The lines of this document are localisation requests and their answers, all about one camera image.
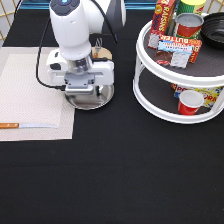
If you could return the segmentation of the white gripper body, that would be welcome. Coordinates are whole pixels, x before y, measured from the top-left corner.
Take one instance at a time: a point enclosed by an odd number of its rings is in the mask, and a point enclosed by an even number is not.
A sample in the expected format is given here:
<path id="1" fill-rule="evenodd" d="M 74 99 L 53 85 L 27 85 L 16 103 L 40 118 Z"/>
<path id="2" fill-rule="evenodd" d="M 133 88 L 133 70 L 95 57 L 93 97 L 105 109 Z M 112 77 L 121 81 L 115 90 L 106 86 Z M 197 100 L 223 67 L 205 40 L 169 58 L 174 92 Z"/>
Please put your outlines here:
<path id="1" fill-rule="evenodd" d="M 47 66 L 52 84 L 66 85 L 64 77 L 67 73 L 78 75 L 84 73 L 94 74 L 94 86 L 112 85 L 114 83 L 114 63 L 110 60 L 93 61 L 90 55 L 80 60 L 66 60 L 56 49 L 50 52 Z"/>

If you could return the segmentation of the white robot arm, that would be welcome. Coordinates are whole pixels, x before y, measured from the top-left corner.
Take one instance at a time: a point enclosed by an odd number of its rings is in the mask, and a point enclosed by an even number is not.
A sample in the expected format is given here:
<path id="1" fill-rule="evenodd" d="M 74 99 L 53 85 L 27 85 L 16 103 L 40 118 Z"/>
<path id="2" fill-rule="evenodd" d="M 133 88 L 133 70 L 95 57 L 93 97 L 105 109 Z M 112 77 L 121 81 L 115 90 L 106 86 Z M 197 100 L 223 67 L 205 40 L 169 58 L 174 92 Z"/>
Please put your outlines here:
<path id="1" fill-rule="evenodd" d="M 124 0 L 51 0 L 50 19 L 59 48 L 50 52 L 47 65 L 52 82 L 62 85 L 65 74 L 84 77 L 88 84 L 112 85 L 114 63 L 92 58 L 89 36 L 94 33 L 117 34 L 125 25 Z"/>

